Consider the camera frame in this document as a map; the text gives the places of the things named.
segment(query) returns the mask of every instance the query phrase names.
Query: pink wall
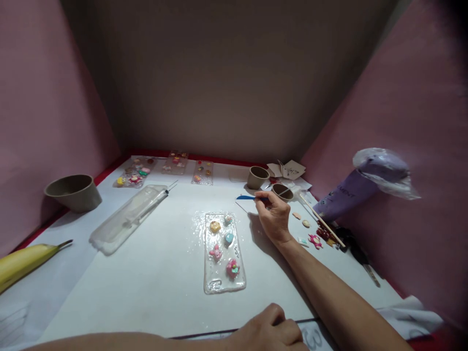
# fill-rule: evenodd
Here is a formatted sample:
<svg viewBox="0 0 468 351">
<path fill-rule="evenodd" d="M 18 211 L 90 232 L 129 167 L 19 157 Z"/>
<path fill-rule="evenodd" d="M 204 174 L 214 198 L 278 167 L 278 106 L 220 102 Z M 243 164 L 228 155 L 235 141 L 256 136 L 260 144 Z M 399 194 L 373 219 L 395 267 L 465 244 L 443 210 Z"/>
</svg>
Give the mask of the pink wall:
<svg viewBox="0 0 468 351">
<path fill-rule="evenodd" d="M 58 206 L 42 190 L 119 150 L 58 0 L 0 0 L 0 257 Z"/>
<path fill-rule="evenodd" d="M 384 277 L 468 329 L 468 93 L 451 23 L 435 1 L 414 0 L 302 164 L 320 198 L 356 151 L 398 152 L 422 199 L 379 194 L 339 222 Z"/>
</svg>

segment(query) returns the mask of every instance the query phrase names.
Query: yellow charm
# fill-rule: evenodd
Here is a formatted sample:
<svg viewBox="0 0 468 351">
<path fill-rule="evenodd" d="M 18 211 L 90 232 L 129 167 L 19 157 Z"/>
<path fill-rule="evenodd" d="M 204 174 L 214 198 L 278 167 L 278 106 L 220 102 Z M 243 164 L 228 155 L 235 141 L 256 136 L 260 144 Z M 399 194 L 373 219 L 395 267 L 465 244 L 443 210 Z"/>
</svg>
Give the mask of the yellow charm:
<svg viewBox="0 0 468 351">
<path fill-rule="evenodd" d="M 127 180 L 124 177 L 119 177 L 117 178 L 117 187 L 121 188 L 123 187 L 123 184 L 125 184 Z"/>
<path fill-rule="evenodd" d="M 213 233 L 216 233 L 221 229 L 221 224 L 219 224 L 219 222 L 213 221 L 210 223 L 210 229 Z"/>
</svg>

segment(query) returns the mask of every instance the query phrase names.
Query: paper cup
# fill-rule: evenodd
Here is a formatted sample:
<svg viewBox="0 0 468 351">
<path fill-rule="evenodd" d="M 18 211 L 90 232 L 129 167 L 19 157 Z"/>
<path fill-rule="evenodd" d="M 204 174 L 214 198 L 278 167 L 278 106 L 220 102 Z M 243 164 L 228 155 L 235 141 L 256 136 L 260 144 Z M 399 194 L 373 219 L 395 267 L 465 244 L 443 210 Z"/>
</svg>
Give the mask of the paper cup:
<svg viewBox="0 0 468 351">
<path fill-rule="evenodd" d="M 283 185 L 283 184 L 279 184 L 279 183 L 273 184 L 272 190 L 284 202 L 288 202 L 292 200 L 294 197 L 293 192 L 286 185 Z"/>
<path fill-rule="evenodd" d="M 249 178 L 247 178 L 247 188 L 252 190 L 258 190 L 262 187 L 265 179 L 270 178 L 270 174 L 265 168 L 252 166 L 249 172 Z"/>
<path fill-rule="evenodd" d="M 44 193 L 76 213 L 94 210 L 101 202 L 90 175 L 70 175 L 47 185 Z"/>
</svg>

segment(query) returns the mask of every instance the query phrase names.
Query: blue charm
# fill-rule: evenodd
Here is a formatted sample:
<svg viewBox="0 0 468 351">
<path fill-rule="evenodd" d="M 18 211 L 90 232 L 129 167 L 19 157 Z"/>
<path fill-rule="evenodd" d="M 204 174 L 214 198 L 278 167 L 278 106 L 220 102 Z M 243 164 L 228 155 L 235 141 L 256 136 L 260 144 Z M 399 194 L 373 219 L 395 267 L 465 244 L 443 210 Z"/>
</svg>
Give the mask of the blue charm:
<svg viewBox="0 0 468 351">
<path fill-rule="evenodd" d="M 234 234 L 232 234 L 231 232 L 227 232 L 224 236 L 224 240 L 226 240 L 226 243 L 228 245 L 231 245 L 234 240 Z"/>
</svg>

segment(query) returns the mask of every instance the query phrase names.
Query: banana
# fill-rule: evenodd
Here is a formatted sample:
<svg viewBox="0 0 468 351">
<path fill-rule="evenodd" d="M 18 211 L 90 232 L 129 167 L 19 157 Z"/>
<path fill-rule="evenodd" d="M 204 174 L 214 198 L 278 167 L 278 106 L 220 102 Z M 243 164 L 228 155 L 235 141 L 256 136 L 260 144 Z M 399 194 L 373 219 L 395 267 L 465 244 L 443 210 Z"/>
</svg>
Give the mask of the banana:
<svg viewBox="0 0 468 351">
<path fill-rule="evenodd" d="M 0 259 L 0 294 L 39 267 L 73 240 L 60 245 L 38 244 L 15 251 Z"/>
</svg>

